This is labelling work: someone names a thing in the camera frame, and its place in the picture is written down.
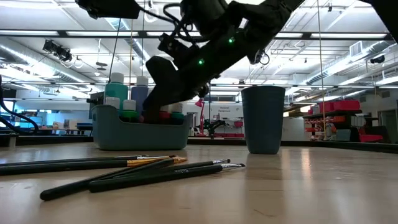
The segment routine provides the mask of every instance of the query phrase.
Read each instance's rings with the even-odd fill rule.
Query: table surface
[[[244,146],[105,152],[93,143],[21,146],[0,162],[134,154],[230,158],[246,169],[43,202],[41,191],[115,169],[0,177],[1,224],[59,223],[398,223],[398,155],[282,147],[276,156]]]

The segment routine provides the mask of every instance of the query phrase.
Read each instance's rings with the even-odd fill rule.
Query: ceiling
[[[137,1],[141,6],[144,6],[144,1]],[[154,1],[154,6],[162,8],[165,3],[179,2],[176,0],[161,0]],[[248,4],[259,4],[260,0],[240,0]],[[319,0],[320,7],[317,8],[316,0],[306,0],[300,8],[298,8],[282,29],[282,32],[311,32],[318,33],[321,31],[324,34],[335,32],[346,33],[388,33],[385,25],[380,20],[375,10],[366,3],[353,0]],[[172,8],[170,12],[176,17],[180,18],[179,9]],[[172,24],[164,21],[156,20],[154,22],[147,22],[152,19],[150,16],[144,18],[143,13],[140,13],[139,18],[134,20],[131,25],[131,20],[125,19],[124,25],[134,32],[140,30],[144,31],[171,31],[174,29]],[[1,30],[113,30],[114,27],[106,19],[92,19],[85,10],[80,9],[74,0],[7,0],[0,2],[0,33]],[[322,65],[327,67],[328,63],[339,59],[344,54],[349,53],[349,47],[357,43],[358,39],[363,39],[366,34],[358,34],[357,38],[338,38],[336,40],[273,40],[266,48],[266,52],[271,60],[268,65],[250,65],[247,58],[237,62],[235,65],[227,69],[221,74],[221,78],[214,80],[212,83],[237,84],[239,80],[244,80],[246,84],[278,84],[278,85],[306,85],[305,81],[311,78],[313,73],[321,69]],[[150,77],[145,67],[141,66],[139,60],[140,54],[137,54],[131,49],[130,45],[124,39],[118,39],[115,46],[116,39],[109,38],[60,38],[60,37],[35,37],[34,35],[25,35],[20,37],[18,35],[9,35],[7,37],[0,37],[0,44],[2,39],[11,39],[26,49],[33,50],[41,54],[43,57],[48,57],[57,60],[52,55],[47,55],[42,50],[46,39],[51,39],[55,43],[68,48],[74,56],[78,56],[83,62],[80,67],[80,61],[71,66],[74,72],[79,73],[87,78],[85,82],[89,83],[106,83],[109,77],[110,66],[112,64],[113,53],[114,62],[112,72],[121,72],[125,74],[126,83],[134,83],[134,77],[145,75]],[[157,49],[159,40],[155,38],[137,38],[137,43],[142,46],[144,54],[148,56],[167,55]],[[396,46],[389,46],[383,52],[386,56],[386,64],[395,62]],[[108,64],[105,71],[97,71],[98,66],[96,62],[103,62]],[[368,71],[381,68],[383,64],[369,65]],[[329,77],[324,79],[327,85],[340,85],[342,82],[350,78],[357,77],[366,73],[366,65],[363,60],[355,61],[344,69],[339,69]],[[26,78],[14,79],[14,81],[31,81]],[[351,85],[364,85],[367,78],[351,82]],[[314,85],[321,85],[320,82],[312,83]],[[15,85],[8,85],[9,88],[24,89]],[[298,89],[290,91],[292,96],[300,97],[308,95],[315,89],[310,88]]]

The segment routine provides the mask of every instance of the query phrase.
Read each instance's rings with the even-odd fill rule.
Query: silver ferrule
[[[167,156],[139,156],[137,159],[164,159]]]
[[[223,171],[244,167],[242,164],[221,164]]]
[[[218,159],[216,161],[213,161],[213,164],[224,164],[224,163],[228,163],[229,159]]]

